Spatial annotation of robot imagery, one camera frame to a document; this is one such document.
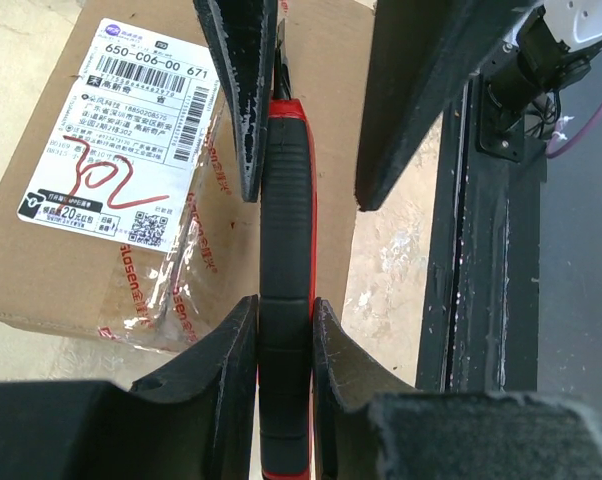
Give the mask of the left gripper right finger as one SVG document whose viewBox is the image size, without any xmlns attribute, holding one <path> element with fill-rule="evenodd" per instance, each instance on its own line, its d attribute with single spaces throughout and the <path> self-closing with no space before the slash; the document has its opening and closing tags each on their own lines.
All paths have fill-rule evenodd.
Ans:
<svg viewBox="0 0 602 480">
<path fill-rule="evenodd" d="M 319 479 L 602 479 L 602 422 L 574 398 L 419 391 L 313 316 Z"/>
</svg>

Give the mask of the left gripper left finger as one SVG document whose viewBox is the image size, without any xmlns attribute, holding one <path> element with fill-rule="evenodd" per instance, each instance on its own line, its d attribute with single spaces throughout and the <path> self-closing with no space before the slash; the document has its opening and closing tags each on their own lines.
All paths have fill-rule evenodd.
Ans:
<svg viewBox="0 0 602 480">
<path fill-rule="evenodd" d="M 0 479 L 245 479 L 258 300 L 122 389 L 103 380 L 0 382 Z"/>
</svg>

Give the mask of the brown cardboard express box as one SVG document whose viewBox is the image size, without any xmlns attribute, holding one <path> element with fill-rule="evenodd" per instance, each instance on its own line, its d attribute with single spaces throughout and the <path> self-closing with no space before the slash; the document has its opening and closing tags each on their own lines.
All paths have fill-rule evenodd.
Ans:
<svg viewBox="0 0 602 480">
<path fill-rule="evenodd" d="M 90 1 L 0 182 L 0 322 L 179 351 L 258 290 L 193 5 Z"/>
</svg>

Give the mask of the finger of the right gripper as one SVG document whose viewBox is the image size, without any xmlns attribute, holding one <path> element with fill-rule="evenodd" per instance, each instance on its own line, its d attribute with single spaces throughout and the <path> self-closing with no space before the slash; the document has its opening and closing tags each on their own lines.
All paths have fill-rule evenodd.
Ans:
<svg viewBox="0 0 602 480">
<path fill-rule="evenodd" d="M 241 196 L 259 198 L 275 56 L 277 0 L 194 0 L 231 115 Z"/>
<path fill-rule="evenodd" d="M 532 8 L 520 0 L 376 5 L 355 196 L 378 210 L 441 111 Z"/>
</svg>

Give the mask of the red black utility knife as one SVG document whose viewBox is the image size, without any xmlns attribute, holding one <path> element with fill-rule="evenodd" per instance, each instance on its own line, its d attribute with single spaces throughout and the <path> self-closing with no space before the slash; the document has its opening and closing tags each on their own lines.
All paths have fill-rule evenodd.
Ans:
<svg viewBox="0 0 602 480">
<path fill-rule="evenodd" d="M 302 103 L 292 93 L 280 24 L 260 205 L 257 356 L 266 479 L 310 476 L 316 243 L 314 139 Z"/>
</svg>

